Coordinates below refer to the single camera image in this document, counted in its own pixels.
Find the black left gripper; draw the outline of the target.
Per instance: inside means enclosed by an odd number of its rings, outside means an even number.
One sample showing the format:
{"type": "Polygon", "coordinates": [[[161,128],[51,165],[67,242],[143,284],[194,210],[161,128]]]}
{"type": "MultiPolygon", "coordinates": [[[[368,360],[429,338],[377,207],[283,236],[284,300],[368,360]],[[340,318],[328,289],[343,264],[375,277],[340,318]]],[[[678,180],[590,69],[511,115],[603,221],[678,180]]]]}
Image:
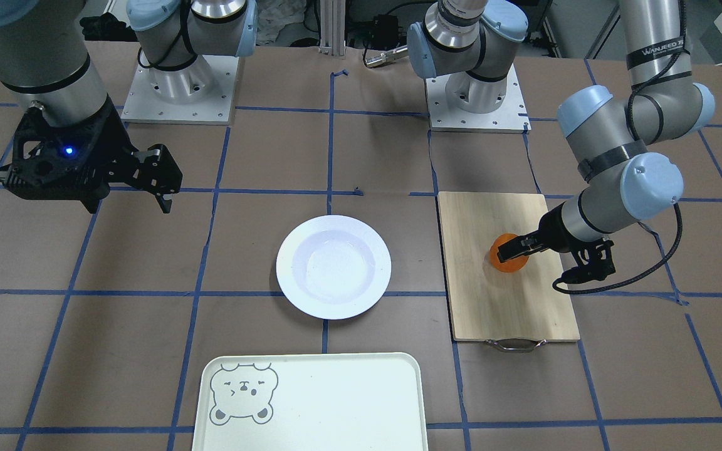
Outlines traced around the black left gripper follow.
{"type": "Polygon", "coordinates": [[[611,252],[613,245],[602,235],[590,242],[576,239],[563,225],[562,212],[550,211],[541,218],[536,233],[499,236],[496,257],[499,262],[508,262],[545,249],[560,254],[571,253],[576,266],[567,269],[560,279],[565,284],[584,284],[603,281],[615,272],[611,252]]]}

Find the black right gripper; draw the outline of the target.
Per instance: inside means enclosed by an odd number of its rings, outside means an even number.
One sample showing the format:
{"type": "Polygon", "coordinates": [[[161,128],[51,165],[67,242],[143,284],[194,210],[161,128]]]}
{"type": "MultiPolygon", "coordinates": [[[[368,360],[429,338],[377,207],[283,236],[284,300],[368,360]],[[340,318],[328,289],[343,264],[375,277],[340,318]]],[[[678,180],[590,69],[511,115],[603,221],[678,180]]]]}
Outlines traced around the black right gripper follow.
{"type": "Polygon", "coordinates": [[[110,182],[126,182],[155,197],[164,214],[181,189],[182,171],[165,145],[132,145],[110,98],[93,115],[53,127],[31,106],[14,135],[3,185],[26,200],[75,200],[96,214],[110,182]]]}

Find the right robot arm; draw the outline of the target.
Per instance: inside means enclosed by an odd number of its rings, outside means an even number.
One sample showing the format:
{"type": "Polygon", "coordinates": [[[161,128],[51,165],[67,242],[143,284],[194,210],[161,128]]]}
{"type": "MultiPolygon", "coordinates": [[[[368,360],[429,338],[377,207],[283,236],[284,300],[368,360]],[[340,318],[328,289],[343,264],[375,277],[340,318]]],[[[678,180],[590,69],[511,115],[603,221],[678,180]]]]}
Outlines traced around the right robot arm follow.
{"type": "MultiPolygon", "coordinates": [[[[90,213],[111,183],[149,192],[163,213],[182,171],[164,145],[135,148],[84,44],[83,1],[0,1],[0,82],[23,108],[11,163],[0,184],[26,200],[74,200],[90,213]]],[[[158,121],[229,120],[231,68],[217,61],[252,55],[255,1],[129,1],[137,54],[135,88],[146,89],[158,121]]]]}

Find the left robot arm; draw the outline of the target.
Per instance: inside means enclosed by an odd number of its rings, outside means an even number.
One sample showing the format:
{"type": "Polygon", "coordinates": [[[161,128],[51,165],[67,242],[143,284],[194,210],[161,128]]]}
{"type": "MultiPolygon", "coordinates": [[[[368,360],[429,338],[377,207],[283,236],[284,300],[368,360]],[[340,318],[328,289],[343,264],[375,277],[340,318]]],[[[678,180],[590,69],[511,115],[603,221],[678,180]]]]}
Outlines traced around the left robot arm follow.
{"type": "MultiPolygon", "coordinates": [[[[492,266],[510,273],[542,251],[572,254],[576,265],[553,282],[584,284],[614,273],[610,235],[672,207],[678,248],[683,220],[678,202],[684,177],[649,146],[707,125],[714,95],[693,82],[684,1],[620,1],[625,65],[631,93],[617,100],[602,85],[588,86],[558,108],[558,124],[587,187],[541,217],[536,231],[504,234],[489,252],[492,266]]],[[[505,82],[518,43],[527,34],[525,13],[507,1],[436,1],[407,31],[411,65],[421,79],[458,79],[459,106],[481,112],[472,92],[505,82]]]]}

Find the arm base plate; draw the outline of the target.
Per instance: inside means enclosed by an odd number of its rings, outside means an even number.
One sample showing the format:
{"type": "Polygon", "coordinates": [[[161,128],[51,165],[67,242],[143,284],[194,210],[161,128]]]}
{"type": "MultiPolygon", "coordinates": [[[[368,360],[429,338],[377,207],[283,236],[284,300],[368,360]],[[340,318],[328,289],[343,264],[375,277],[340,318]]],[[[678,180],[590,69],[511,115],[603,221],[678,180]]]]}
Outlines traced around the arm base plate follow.
{"type": "Polygon", "coordinates": [[[529,115],[511,66],[507,77],[483,82],[461,72],[425,80],[430,129],[436,132],[530,132],[529,115]]]}
{"type": "Polygon", "coordinates": [[[188,68],[138,66],[121,118],[159,125],[229,125],[241,59],[199,55],[188,68]]]}

